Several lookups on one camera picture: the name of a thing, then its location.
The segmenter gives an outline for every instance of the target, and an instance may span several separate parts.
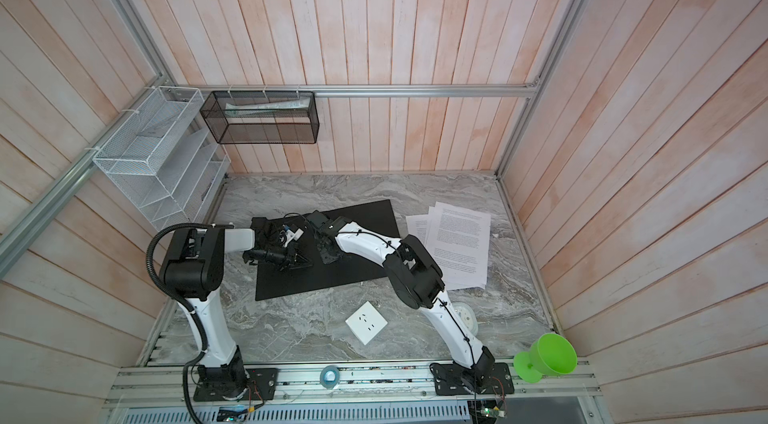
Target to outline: white wire basket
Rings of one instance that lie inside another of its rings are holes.
[[[94,158],[158,230],[205,217],[229,168],[206,128],[187,131],[202,105],[198,89],[159,87]]]

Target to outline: paper sheet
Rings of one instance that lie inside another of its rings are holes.
[[[440,265],[446,288],[485,288],[491,215],[438,202],[428,221],[425,247]]]
[[[406,216],[406,225],[408,226],[408,233],[418,237],[418,240],[422,241],[422,244],[426,246],[429,215]]]

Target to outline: marble tabletop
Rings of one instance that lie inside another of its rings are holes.
[[[426,214],[436,201],[492,215],[488,284],[450,293],[469,304],[478,338],[497,357],[527,350],[549,331],[520,246],[504,211],[494,176],[472,174],[356,174],[233,177],[215,222],[248,227],[252,217],[335,209],[390,199],[401,236],[406,216]],[[221,299],[227,324],[246,362],[342,362],[449,359],[448,348],[426,318],[403,304],[389,280],[342,285],[260,302],[256,268],[239,255],[226,258]],[[344,322],[370,301],[388,321],[364,346]],[[181,364],[197,354],[177,309],[160,334],[149,365]]]

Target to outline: wooden wall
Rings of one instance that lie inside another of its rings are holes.
[[[768,419],[767,37],[768,0],[590,0],[504,176],[616,422]]]
[[[154,78],[109,0],[0,0],[0,233]],[[3,419],[94,420],[165,302],[151,234],[99,173],[5,276]]]
[[[570,0],[133,0],[179,83],[526,83]],[[495,169],[516,98],[321,99],[316,145],[239,173]]]

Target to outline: wall socket panel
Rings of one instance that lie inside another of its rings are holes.
[[[360,339],[360,342],[367,344],[371,342],[376,334],[380,333],[384,326],[386,326],[386,320],[379,314],[376,307],[370,302],[363,304],[354,314],[346,320],[346,324],[350,327],[355,336]]]

